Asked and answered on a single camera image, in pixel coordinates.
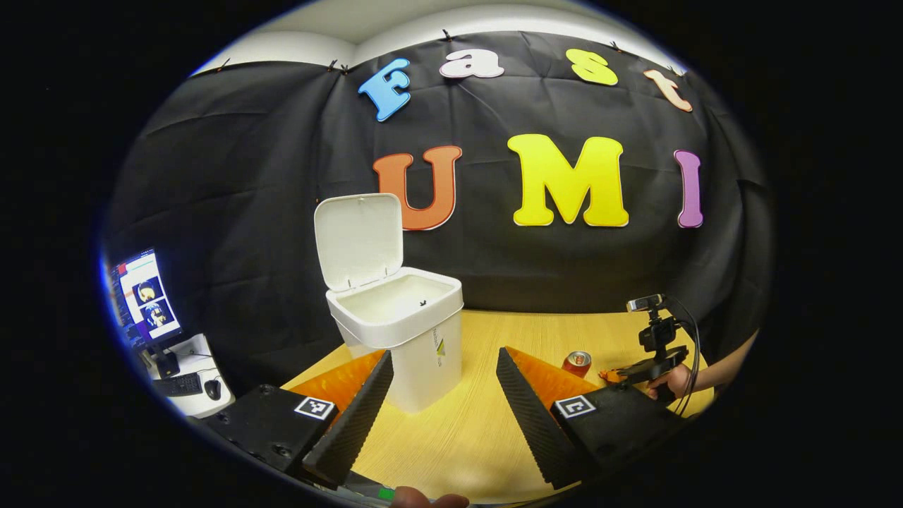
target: white wall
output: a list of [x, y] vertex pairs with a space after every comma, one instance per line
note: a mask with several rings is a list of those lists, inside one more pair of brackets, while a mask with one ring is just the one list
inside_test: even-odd
[[[354, 30], [349, 23], [349, 30]], [[620, 21], [593, 19], [579, 14], [532, 5], [479, 5], [429, 14], [414, 21], [389, 26], [382, 33], [355, 45], [350, 42], [306, 32], [252, 32], [232, 43], [195, 73], [215, 69], [226, 59], [228, 65], [249, 61], [302, 61], [349, 66], [421, 42], [449, 34], [522, 31], [558, 33], [610, 45], [634, 53], [679, 73], [686, 67], [657, 48], [644, 36]]]

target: person's hand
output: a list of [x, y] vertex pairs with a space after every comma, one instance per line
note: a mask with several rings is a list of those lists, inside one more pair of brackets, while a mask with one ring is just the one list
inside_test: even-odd
[[665, 375], [659, 376], [649, 382], [647, 393], [653, 400], [658, 399], [657, 386], [667, 383], [667, 387], [675, 395], [675, 399], [680, 399], [685, 392], [690, 389], [687, 380], [690, 379], [690, 368], [684, 364], [679, 364], [674, 369], [668, 371]]
[[389, 508], [467, 508], [470, 500], [463, 495], [446, 494], [430, 504], [424, 493], [413, 487], [396, 488]]

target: computer mouse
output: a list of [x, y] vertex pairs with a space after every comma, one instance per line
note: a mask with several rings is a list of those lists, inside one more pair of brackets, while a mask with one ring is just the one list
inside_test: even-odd
[[204, 383], [204, 391], [207, 392], [207, 396], [214, 400], [219, 400], [219, 381], [210, 380]]

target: keyboard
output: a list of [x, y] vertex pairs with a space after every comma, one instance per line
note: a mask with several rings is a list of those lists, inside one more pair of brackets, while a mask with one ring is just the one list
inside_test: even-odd
[[184, 397], [204, 392], [200, 386], [200, 376], [197, 372], [172, 376], [164, 380], [154, 380], [154, 388], [166, 397]]

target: monitor screen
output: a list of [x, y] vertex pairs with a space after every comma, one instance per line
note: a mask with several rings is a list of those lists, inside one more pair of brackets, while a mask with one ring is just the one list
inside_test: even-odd
[[118, 322], [128, 345], [144, 348], [182, 332], [163, 288], [153, 249], [112, 267], [110, 276]]

